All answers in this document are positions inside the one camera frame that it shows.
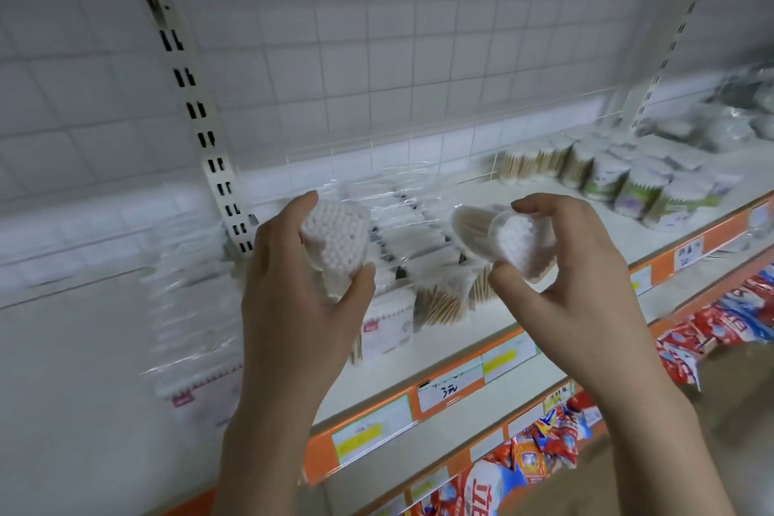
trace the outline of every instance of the floor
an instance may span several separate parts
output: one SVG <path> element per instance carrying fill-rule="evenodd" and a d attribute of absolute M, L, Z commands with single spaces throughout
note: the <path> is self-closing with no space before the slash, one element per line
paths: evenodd
<path fill-rule="evenodd" d="M 687 395 L 731 500 L 739 516 L 774 516 L 774 345 L 718 350 L 700 367 L 702 392 Z M 575 471 L 554 474 L 500 514 L 618 514 L 607 437 L 586 448 Z"/>

